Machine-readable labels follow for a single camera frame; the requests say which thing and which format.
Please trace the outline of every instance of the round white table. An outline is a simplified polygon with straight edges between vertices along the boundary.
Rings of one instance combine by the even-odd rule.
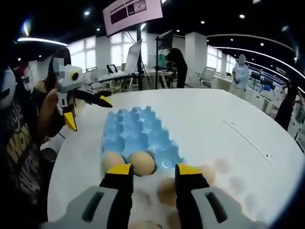
[[[151,106],[187,164],[226,164],[214,185],[222,188],[253,220],[271,223],[290,201],[304,168],[304,155],[272,118],[240,98],[214,89],[166,89],[114,94],[113,108],[86,105],[78,132],[66,137],[48,195],[49,221],[68,203],[102,180],[100,151],[108,112]]]

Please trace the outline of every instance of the person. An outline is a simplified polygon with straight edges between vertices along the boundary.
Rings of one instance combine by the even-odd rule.
[[[43,81],[39,81],[34,86],[32,91],[32,100],[36,104],[38,112],[40,112],[40,109],[43,105],[46,96],[56,87],[57,77],[53,69],[54,58],[64,58],[64,65],[71,65],[71,55],[69,49],[67,48],[58,49],[52,56],[51,61],[49,63],[47,78]],[[58,110],[54,111],[50,124],[51,127],[47,133],[47,137],[56,136],[64,125],[64,117],[59,114]]]
[[[167,54],[167,61],[174,62],[177,67],[177,88],[184,88],[187,64],[180,49],[171,48]]]
[[[239,56],[238,62],[239,63],[236,64],[232,71],[233,81],[231,83],[229,92],[241,99],[244,99],[249,78],[249,68],[245,64],[245,55],[241,54]]]
[[[286,86],[283,87],[285,98],[275,117],[275,121],[285,130],[288,130],[294,104],[302,104],[303,97],[299,92],[297,80],[290,77]]]
[[[57,90],[49,91],[37,113],[17,72],[7,67],[1,78],[1,212],[5,219],[17,217],[11,226],[20,223],[25,228],[37,228],[48,219],[47,195],[54,163],[45,160],[39,148],[49,133]]]

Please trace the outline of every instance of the black ceiling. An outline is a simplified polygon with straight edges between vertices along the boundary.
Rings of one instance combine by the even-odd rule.
[[[37,4],[27,2],[18,11],[18,17],[30,21],[30,37],[45,38],[63,43],[71,43],[92,35],[104,36],[102,9],[114,0],[49,1]],[[203,35],[225,33],[250,34],[279,41],[293,49],[305,52],[305,33],[301,1],[261,0],[167,0],[163,4],[163,18],[148,22],[146,29],[151,33],[163,33],[179,29],[179,35],[196,31]],[[90,15],[84,17],[89,9]],[[15,38],[22,36],[16,33]],[[234,47],[262,52],[294,66],[295,52],[271,41],[251,37],[221,36],[208,38],[212,46]],[[17,43],[11,55],[11,62],[18,64],[17,58],[39,60],[51,55],[58,45],[38,42]],[[231,55],[240,51],[224,50]],[[258,54],[244,52],[247,59],[262,66],[286,66]]]

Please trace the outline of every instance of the person in white coat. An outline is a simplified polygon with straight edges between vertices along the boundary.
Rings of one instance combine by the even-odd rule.
[[[233,68],[233,81],[230,86],[229,92],[244,99],[245,91],[247,89],[248,78],[249,78],[249,68],[245,64],[246,57],[241,54],[238,59],[238,63]]]

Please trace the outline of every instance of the blue egg carton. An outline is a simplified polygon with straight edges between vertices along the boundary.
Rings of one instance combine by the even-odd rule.
[[[105,152],[119,153],[129,163],[131,154],[138,151],[149,153],[155,160],[156,168],[170,169],[182,163],[179,147],[169,139],[169,132],[162,127],[160,119],[150,106],[144,110],[134,107],[131,111],[121,109],[109,112],[101,147],[101,160]]]

